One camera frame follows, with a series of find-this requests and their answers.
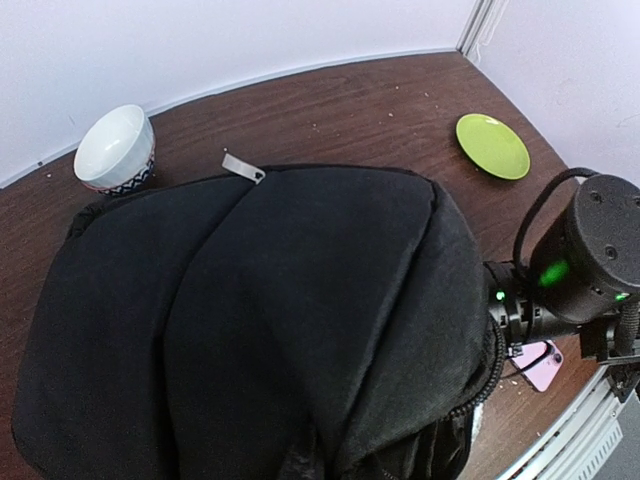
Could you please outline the green round plate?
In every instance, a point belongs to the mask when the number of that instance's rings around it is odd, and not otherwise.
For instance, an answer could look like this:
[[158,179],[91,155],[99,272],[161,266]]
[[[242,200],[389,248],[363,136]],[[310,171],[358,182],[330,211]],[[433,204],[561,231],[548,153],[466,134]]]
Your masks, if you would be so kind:
[[469,113],[459,118],[455,133],[464,153],[484,172],[509,181],[528,175],[529,151],[523,140],[502,121]]

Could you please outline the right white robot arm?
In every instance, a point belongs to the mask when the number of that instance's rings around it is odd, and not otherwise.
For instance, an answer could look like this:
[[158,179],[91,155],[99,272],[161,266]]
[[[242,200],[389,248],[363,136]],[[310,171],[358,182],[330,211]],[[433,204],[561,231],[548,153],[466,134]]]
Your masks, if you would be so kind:
[[[535,217],[565,181],[582,183],[522,256]],[[516,376],[539,392],[562,359],[553,340],[576,335],[580,354],[607,370],[625,402],[639,388],[639,189],[613,175],[572,168],[554,177],[518,229],[512,258],[484,265],[488,309]]]

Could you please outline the front aluminium rail base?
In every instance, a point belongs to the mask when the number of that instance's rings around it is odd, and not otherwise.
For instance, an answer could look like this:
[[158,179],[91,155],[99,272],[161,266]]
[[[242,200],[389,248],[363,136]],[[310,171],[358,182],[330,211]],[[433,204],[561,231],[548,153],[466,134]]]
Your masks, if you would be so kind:
[[601,366],[560,417],[500,477],[593,479],[624,438],[620,418],[635,393]]

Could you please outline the pink smartphone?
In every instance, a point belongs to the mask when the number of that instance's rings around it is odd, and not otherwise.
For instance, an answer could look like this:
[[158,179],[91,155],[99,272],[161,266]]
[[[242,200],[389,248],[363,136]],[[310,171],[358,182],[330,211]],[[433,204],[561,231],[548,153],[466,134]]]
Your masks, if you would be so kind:
[[516,372],[539,393],[546,392],[564,363],[564,356],[551,340],[522,347],[522,353],[511,359]]

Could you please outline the black student backpack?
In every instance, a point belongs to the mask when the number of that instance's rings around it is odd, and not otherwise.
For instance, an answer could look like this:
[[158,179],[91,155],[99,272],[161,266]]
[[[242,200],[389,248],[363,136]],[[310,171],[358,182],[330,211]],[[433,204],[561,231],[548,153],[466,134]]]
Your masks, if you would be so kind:
[[454,479],[503,342],[475,239],[397,169],[226,174],[81,210],[19,369],[47,479]]

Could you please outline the white patterned ceramic bowl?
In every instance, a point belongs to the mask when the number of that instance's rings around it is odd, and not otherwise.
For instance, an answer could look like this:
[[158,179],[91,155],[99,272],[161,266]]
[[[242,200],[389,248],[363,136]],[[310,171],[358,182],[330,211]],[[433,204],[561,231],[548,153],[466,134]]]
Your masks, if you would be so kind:
[[156,138],[144,110],[117,107],[96,121],[81,140],[73,170],[87,188],[118,196],[139,188],[151,175]]

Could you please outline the right aluminium frame post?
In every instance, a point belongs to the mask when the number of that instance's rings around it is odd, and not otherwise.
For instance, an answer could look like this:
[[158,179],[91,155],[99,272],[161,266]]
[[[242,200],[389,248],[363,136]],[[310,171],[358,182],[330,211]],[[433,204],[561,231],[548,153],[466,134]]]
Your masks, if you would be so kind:
[[465,57],[486,41],[498,24],[507,1],[477,0],[460,35],[456,50]]

